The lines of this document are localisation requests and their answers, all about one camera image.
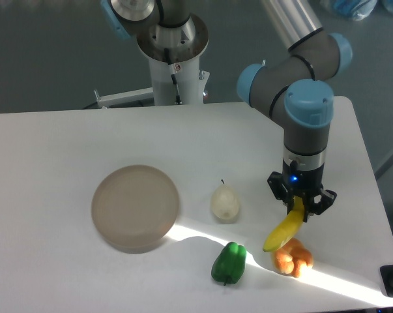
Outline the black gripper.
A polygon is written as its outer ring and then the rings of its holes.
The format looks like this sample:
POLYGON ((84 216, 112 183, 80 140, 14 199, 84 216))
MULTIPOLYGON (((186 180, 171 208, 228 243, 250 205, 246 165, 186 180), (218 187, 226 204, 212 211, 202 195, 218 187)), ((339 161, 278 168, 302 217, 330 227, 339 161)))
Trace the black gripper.
POLYGON ((283 161, 282 173, 273 171, 267 183, 274 197, 286 206, 292 204, 293 196, 302 197, 303 222, 307 222, 312 215, 324 213, 337 198, 335 191, 322 189, 323 170, 324 165, 310 171, 293 171, 290 165, 283 161))

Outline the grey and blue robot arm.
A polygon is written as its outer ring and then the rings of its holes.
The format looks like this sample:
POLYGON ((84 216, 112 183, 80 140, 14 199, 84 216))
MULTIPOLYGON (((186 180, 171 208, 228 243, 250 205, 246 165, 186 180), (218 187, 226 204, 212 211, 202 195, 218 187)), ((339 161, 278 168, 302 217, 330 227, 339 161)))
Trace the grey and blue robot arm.
MULTIPOLYGON (((201 104, 207 74, 199 69, 207 26, 186 1, 102 1, 101 8, 121 38, 136 37, 148 59, 154 103, 201 104)), ((288 211, 295 198, 304 220, 325 212, 336 193, 322 184, 334 93, 327 80, 351 63, 349 41, 327 33, 309 2, 264 1, 263 6, 289 57, 275 67, 253 64, 237 80, 238 96, 284 132, 281 172, 268 184, 288 211)))

